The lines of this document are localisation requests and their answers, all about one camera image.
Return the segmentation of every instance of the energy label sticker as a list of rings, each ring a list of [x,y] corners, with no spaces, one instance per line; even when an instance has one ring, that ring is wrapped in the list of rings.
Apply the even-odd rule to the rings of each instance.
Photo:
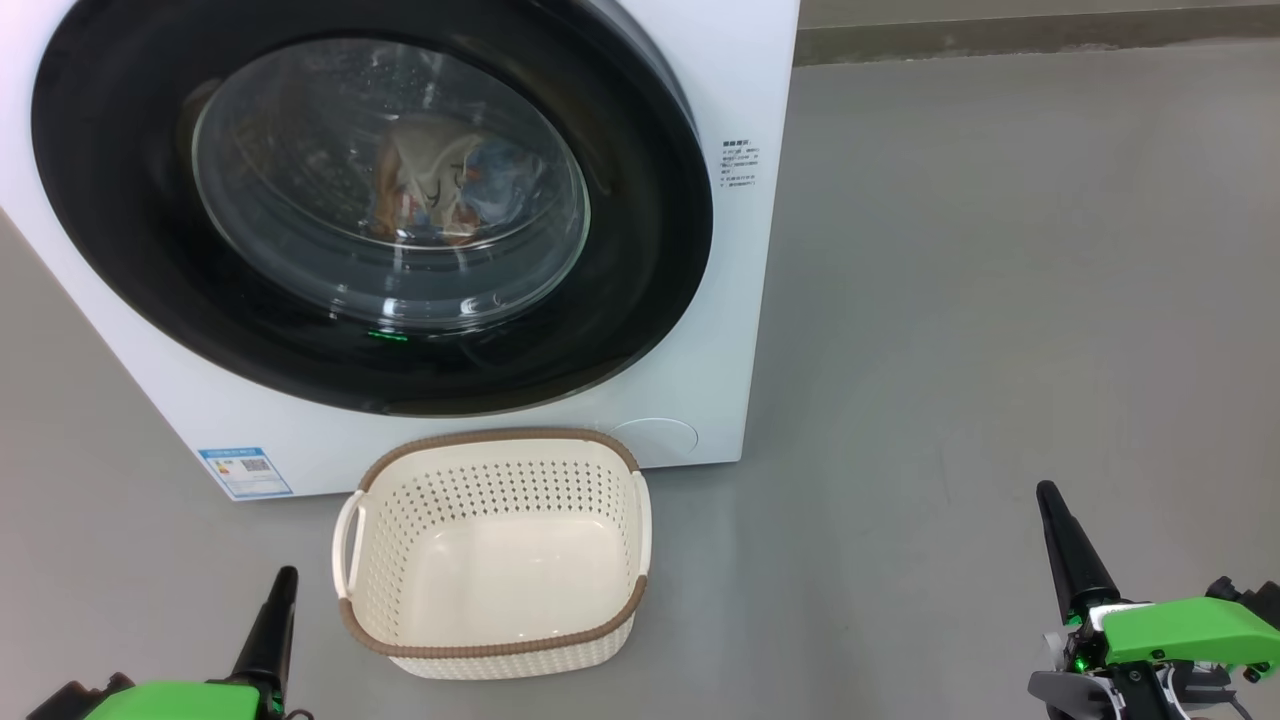
[[[201,450],[200,456],[236,500],[293,495],[261,447]]]

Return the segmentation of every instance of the basket handle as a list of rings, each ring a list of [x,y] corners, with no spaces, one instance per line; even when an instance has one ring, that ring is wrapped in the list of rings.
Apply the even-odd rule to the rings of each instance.
[[[640,470],[631,473],[635,480],[636,497],[640,500],[640,574],[649,574],[649,561],[653,556],[653,506],[649,503],[649,483]]]
[[[360,544],[365,539],[365,509],[360,506],[360,498],[365,497],[365,491],[357,489],[338,512],[338,524],[333,528],[333,589],[338,591],[339,600],[351,596],[351,588],[356,585],[356,570],[360,569]],[[358,512],[356,528],[356,550],[351,553],[351,574],[347,574],[347,538],[351,537],[351,516]]]

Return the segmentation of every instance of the laundry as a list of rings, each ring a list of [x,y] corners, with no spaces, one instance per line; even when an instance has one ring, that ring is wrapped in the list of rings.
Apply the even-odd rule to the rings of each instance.
[[[398,242],[463,246],[529,208],[545,164],[515,143],[447,117],[392,123],[374,168],[370,229]]]

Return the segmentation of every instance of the white appliance body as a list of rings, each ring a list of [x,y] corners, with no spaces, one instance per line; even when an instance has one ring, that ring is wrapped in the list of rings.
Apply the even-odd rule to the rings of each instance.
[[[490,428],[609,432],[649,468],[741,456],[796,0],[622,3],[684,90],[708,165],[714,231],[701,284],[669,334],[621,373],[539,406],[462,418],[376,415],[269,389],[187,350],[99,277],[55,215],[32,145],[37,68],[72,4],[0,6],[0,209],[229,497],[349,492],[401,443]],[[218,471],[219,457],[259,454],[269,462],[259,477]]]

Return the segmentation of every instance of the laundry basket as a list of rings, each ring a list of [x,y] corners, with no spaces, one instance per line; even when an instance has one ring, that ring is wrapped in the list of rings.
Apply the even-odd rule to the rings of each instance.
[[[626,642],[650,537],[644,477],[605,434],[429,438],[383,456],[343,505],[334,587],[351,634],[415,675],[564,673]]]

